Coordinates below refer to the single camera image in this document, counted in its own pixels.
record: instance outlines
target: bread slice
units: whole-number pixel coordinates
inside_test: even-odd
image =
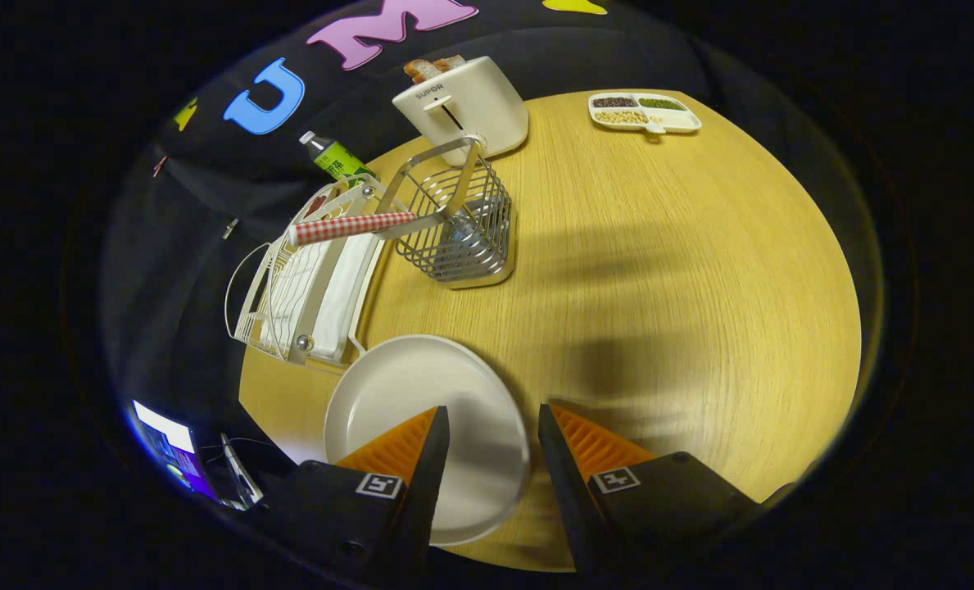
[[[422,78],[422,82],[424,82],[425,79],[431,79],[442,74],[442,71],[440,71],[435,64],[428,60],[414,60],[411,63],[403,66],[403,71],[407,72],[407,75],[411,79],[414,79],[415,83],[418,83],[418,81],[416,81],[416,78],[418,77]]]
[[[435,60],[432,62],[435,67],[439,68],[439,71],[450,71],[454,70],[457,66],[464,64],[464,57],[453,56],[453,57],[443,57],[441,60]]]

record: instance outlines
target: round wooden table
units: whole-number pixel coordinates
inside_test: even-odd
[[[540,403],[656,455],[693,453],[757,502],[799,478],[842,425],[861,333],[849,268],[811,197],[749,135],[694,98],[696,134],[603,128],[587,97],[528,101],[527,142],[492,158],[517,214],[502,284],[451,291],[386,247],[360,319],[482,356],[523,412],[531,478],[497,531],[448,551],[573,570],[537,442]],[[423,138],[369,163],[391,179]],[[325,460],[339,373],[248,348],[239,399],[293,460]]]

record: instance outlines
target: computer monitor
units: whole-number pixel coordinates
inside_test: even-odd
[[[138,418],[138,430],[145,441],[146,449],[170,474],[184,487],[218,501],[206,468],[199,460],[192,430],[188,426],[174,422],[149,410],[134,400],[134,411]]]

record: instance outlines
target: orange gripper pad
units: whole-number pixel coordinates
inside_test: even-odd
[[[370,474],[397,475],[403,478],[405,484],[410,485],[436,409],[420,412],[360,446],[351,455],[338,461],[338,466],[367,471]]]
[[[655,456],[647,449],[632,444],[595,422],[589,422],[580,415],[549,404],[555,422],[563,430],[563,438],[570,449],[570,455],[578,464],[581,478],[588,485],[592,474],[600,471],[616,470],[636,463],[650,461]]]

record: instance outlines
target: toaster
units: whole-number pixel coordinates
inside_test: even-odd
[[[392,99],[392,104],[433,146],[474,138],[480,154],[494,156],[527,138],[527,104],[490,57],[475,57],[434,75]],[[464,164],[468,148],[442,154],[451,166]]]

